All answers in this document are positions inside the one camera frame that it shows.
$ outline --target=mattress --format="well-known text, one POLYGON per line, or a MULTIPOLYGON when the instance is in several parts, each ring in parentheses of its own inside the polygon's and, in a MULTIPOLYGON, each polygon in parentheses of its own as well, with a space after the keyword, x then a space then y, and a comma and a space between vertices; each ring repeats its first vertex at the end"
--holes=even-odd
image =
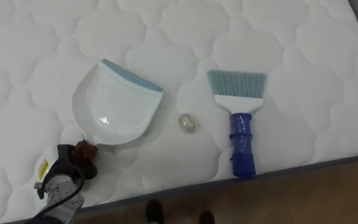
POLYGON ((102 58, 165 93, 141 138, 100 146, 86 207, 234 178, 211 69, 268 74, 252 127, 258 174, 358 155, 358 23, 346 0, 1 0, 0 223, 37 213, 44 150, 84 138, 71 97, 102 58))

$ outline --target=wooden floor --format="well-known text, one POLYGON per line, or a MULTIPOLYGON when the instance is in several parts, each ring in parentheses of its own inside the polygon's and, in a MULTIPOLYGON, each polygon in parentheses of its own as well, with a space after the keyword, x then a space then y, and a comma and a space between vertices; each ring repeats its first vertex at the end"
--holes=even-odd
MULTIPOLYGON (((358 224, 358 162, 160 201, 167 224, 197 224, 203 210, 213 212, 217 224, 358 224)), ((82 218, 77 224, 144 223, 145 203, 82 218)))

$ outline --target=black cord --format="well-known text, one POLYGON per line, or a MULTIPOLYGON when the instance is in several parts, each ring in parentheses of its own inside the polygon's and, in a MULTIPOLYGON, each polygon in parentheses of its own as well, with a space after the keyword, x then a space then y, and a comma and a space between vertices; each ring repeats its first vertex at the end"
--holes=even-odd
POLYGON ((82 170, 80 170, 79 168, 77 168, 76 166, 72 166, 72 168, 74 168, 77 173, 79 173, 80 175, 80 178, 81 178, 81 182, 79 184, 79 186, 77 187, 77 189, 71 193, 70 195, 68 195, 67 197, 61 199, 60 201, 56 202, 55 204, 45 208, 44 210, 42 210, 41 212, 39 212, 38 214, 36 214, 36 216, 34 218, 40 218, 42 217, 43 215, 45 215, 47 212, 50 212, 52 209, 58 207, 59 205, 62 205, 66 202, 68 202, 70 199, 72 199, 74 196, 76 196, 80 191, 81 189, 84 187, 84 184, 85 184, 85 176, 84 176, 84 173, 82 172, 82 170))

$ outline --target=hand brush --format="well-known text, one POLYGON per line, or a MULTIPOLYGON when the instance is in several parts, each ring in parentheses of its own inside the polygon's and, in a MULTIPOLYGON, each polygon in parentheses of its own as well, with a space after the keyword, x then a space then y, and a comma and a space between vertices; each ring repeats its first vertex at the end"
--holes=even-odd
POLYGON ((230 140, 234 146, 231 157, 233 174, 241 178, 255 175, 252 155, 251 112, 263 105, 266 75, 263 73, 208 72, 215 103, 230 111, 230 140))

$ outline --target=yellow label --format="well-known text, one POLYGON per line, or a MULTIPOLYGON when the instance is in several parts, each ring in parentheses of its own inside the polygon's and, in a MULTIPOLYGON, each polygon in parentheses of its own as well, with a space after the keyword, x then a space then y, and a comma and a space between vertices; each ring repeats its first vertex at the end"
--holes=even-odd
POLYGON ((44 159, 39 169, 40 179, 44 177, 45 171, 48 169, 48 166, 49 166, 48 161, 44 159))

